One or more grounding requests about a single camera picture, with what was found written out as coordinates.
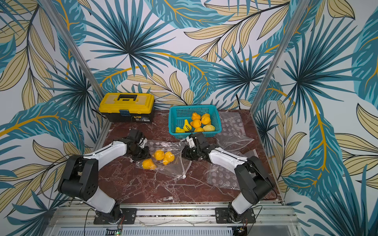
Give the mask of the large orange brown-stem pear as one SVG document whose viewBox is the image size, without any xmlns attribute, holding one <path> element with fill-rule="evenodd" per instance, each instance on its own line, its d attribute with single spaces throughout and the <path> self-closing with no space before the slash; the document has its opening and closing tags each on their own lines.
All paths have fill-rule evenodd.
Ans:
<svg viewBox="0 0 378 236">
<path fill-rule="evenodd" d="M 203 125 L 211 124 L 211 118 L 210 118 L 210 116 L 202 116 L 201 123 Z"/>
</svg>

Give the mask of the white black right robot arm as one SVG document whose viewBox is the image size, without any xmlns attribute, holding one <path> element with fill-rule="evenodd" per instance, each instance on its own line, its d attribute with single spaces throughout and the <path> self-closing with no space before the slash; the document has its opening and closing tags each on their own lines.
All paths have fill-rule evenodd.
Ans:
<svg viewBox="0 0 378 236">
<path fill-rule="evenodd" d="M 209 144 L 202 132 L 192 133 L 182 150 L 182 157 L 190 161 L 207 161 L 235 174 L 240 188 L 239 195 L 228 207 L 215 209 L 218 224 L 255 223 L 253 206 L 275 190 L 272 177 L 262 161 L 248 152 L 246 157 L 230 153 L 218 145 Z"/>
</svg>

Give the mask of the orange pear from bag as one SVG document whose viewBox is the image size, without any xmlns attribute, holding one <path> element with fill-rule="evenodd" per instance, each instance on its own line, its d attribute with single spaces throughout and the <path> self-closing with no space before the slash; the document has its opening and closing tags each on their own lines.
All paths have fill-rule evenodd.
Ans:
<svg viewBox="0 0 378 236">
<path fill-rule="evenodd" d="M 196 128 L 198 128 L 198 127 L 202 127 L 201 120 L 194 120 L 194 121 L 192 121 L 190 124 L 191 124 L 191 126 L 192 126 L 194 129 L 196 129 Z"/>
</svg>

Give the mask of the orange fruits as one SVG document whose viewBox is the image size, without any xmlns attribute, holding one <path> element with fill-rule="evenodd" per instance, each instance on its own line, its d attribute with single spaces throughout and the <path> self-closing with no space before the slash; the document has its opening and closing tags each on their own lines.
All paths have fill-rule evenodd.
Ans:
<svg viewBox="0 0 378 236">
<path fill-rule="evenodd" d="M 155 151 L 152 158 L 146 159 L 142 162 L 142 168 L 145 170 L 155 170 L 158 165 L 168 165 L 175 160 L 175 155 L 171 151 L 163 151 L 159 149 Z"/>
</svg>

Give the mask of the dotted zip-top bag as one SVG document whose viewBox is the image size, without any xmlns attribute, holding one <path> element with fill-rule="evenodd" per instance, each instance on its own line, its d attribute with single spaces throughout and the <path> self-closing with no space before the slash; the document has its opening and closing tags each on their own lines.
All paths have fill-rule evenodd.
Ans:
<svg viewBox="0 0 378 236">
<path fill-rule="evenodd" d="M 225 152 L 243 161 L 246 161 L 247 158 L 251 156 L 257 157 L 257 152 L 255 149 L 248 151 L 245 154 L 242 154 L 239 151 L 232 151 L 232 152 L 225 151 Z M 213 164 L 213 163 L 208 164 L 207 183 L 217 188 L 240 190 L 235 173 L 226 169 L 223 166 Z"/>
<path fill-rule="evenodd" d="M 163 142 L 151 140 L 147 142 L 150 151 L 149 158 L 139 160 L 139 169 L 151 170 L 175 179 L 185 179 L 192 164 L 182 156 L 185 142 Z"/>
</svg>

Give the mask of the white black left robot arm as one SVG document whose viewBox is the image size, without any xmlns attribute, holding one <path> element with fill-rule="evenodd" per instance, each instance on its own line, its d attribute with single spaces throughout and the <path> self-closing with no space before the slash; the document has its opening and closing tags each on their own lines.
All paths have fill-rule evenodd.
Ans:
<svg viewBox="0 0 378 236">
<path fill-rule="evenodd" d="M 141 131 L 132 129 L 127 137 L 92 153 L 70 156 L 61 175 L 58 191 L 85 202 L 98 213 L 118 219 L 121 214 L 119 203 L 101 189 L 99 180 L 101 170 L 122 156 L 129 156 L 134 161 L 151 157 L 147 138 Z"/>
</svg>

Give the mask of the clear zip-top bag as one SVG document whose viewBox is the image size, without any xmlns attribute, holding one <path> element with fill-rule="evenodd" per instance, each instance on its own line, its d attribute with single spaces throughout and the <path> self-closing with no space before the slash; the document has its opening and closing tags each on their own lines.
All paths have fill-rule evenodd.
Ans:
<svg viewBox="0 0 378 236">
<path fill-rule="evenodd" d="M 254 141 L 246 135 L 239 113 L 219 112 L 219 115 L 222 131 L 215 138 L 221 148 L 229 152 L 239 151 Z"/>
</svg>

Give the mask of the yellow pear long neck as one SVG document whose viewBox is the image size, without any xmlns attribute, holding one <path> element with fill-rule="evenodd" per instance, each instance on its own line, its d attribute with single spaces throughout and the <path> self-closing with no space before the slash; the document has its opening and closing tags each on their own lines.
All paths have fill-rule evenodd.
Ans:
<svg viewBox="0 0 378 236">
<path fill-rule="evenodd" d="M 192 126 L 188 122 L 188 120 L 184 121 L 184 127 L 183 127 L 183 129 L 184 129 L 185 132 L 191 132 L 192 131 Z"/>
</svg>

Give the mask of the yellow fruit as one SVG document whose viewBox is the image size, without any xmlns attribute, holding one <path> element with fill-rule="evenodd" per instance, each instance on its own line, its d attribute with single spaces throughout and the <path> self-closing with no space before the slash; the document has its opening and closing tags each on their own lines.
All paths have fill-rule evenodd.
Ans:
<svg viewBox="0 0 378 236">
<path fill-rule="evenodd" d="M 195 132 L 204 132 L 204 129 L 202 127 L 198 127 L 195 129 Z"/>
</svg>

